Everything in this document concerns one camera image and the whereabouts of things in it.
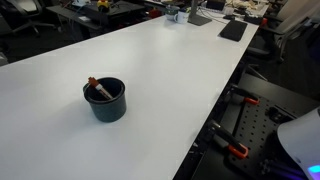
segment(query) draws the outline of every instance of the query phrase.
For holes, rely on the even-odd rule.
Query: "cable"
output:
[[[59,15],[59,14],[58,14],[58,19],[59,19],[61,28],[65,29],[64,33],[69,34],[69,33],[67,32],[67,29],[64,27],[64,25],[63,25],[63,23],[62,23],[62,21],[61,21],[61,18],[60,18],[60,15]],[[74,42],[77,42],[77,41],[75,40],[75,38],[73,37],[72,33],[69,34],[69,36],[72,38],[72,40],[73,40]]]
[[[78,12],[82,9],[83,6],[80,6],[77,10],[76,10],[76,14],[78,14]]]
[[[212,18],[223,18],[223,17],[218,17],[218,16],[212,16],[208,11],[204,11],[204,12],[206,12]]]
[[[199,9],[200,9],[200,11],[201,11],[202,15],[203,15],[203,16],[205,16],[206,18],[209,18],[209,19],[215,20],[215,21],[220,22],[220,23],[222,23],[222,24],[228,24],[228,23],[225,23],[225,22],[219,21],[219,20],[217,20],[217,19],[215,19],[215,18],[212,18],[212,17],[206,16],[206,15],[203,13],[202,9],[201,9],[201,8],[199,8]]]

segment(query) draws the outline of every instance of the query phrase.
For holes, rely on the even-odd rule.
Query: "gray floor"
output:
[[[21,31],[17,36],[7,35],[4,39],[10,46],[7,54],[10,63],[32,57],[44,52],[75,43],[77,30],[64,24],[65,32],[59,33],[51,28],[39,28],[40,37],[36,37],[32,29]],[[299,94],[320,100],[320,61],[309,56],[309,50],[303,37],[289,41],[286,47],[286,57],[282,64],[258,61],[259,72],[274,84]]]
[[[320,101],[320,61],[309,55],[306,43],[309,34],[288,42],[282,64],[253,63],[260,65],[259,72],[270,82]]]

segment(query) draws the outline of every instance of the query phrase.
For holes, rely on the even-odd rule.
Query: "office chair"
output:
[[[282,9],[282,7],[287,3],[288,0],[273,0],[269,1],[269,8],[266,14],[276,15]]]
[[[279,11],[277,13],[269,13],[266,14],[264,17],[270,20],[268,22],[268,26],[271,28],[276,28],[279,26],[281,22],[285,19],[297,13],[299,9],[304,6],[309,0],[287,0],[283,6],[279,6]]]
[[[8,15],[11,14],[13,16],[26,19],[27,22],[22,26],[12,30],[13,33],[28,27],[33,27],[37,35],[40,35],[36,26],[55,28],[55,25],[53,24],[39,23],[31,20],[31,18],[41,15],[43,12],[44,4],[42,3],[41,5],[38,0],[0,0],[0,8]]]
[[[319,8],[319,0],[306,0],[305,4],[296,12],[292,12],[291,15],[286,14],[289,17],[284,21],[275,20],[279,22],[276,27],[261,27],[247,48],[248,57],[283,62],[284,48],[287,41],[298,37],[296,32],[309,21],[309,17],[315,14]]]

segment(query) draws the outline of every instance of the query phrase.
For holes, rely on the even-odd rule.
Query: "table leg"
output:
[[[57,16],[58,16],[58,20],[59,20],[59,22],[60,22],[61,32],[62,32],[62,31],[65,31],[65,28],[63,27],[63,24],[62,24],[62,21],[61,21],[61,18],[60,18],[60,16],[59,16],[59,14],[57,14]]]
[[[308,47],[311,47],[316,40],[320,37],[320,25],[311,33],[307,39]]]
[[[90,36],[90,32],[89,32],[89,29],[81,24],[78,24],[79,25],[79,28],[80,28],[80,32],[81,32],[81,35],[82,35],[82,39],[83,40],[87,40],[87,39],[90,39],[91,36]]]

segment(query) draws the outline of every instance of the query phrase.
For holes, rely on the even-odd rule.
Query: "red clamp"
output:
[[[253,104],[253,105],[257,105],[257,104],[260,103],[259,99],[258,100],[254,100],[254,99],[251,99],[251,98],[244,98],[243,101],[247,102],[247,103],[250,103],[250,104]]]
[[[240,144],[240,145],[241,145],[241,147],[245,150],[244,153],[238,151],[238,150],[237,150],[236,148],[234,148],[231,144],[228,145],[228,149],[229,149],[229,151],[230,151],[233,155],[235,155],[237,158],[239,158],[239,159],[244,159],[244,158],[246,158],[246,157],[248,156],[249,150],[248,150],[248,148],[245,147],[244,145],[242,145],[242,144]]]

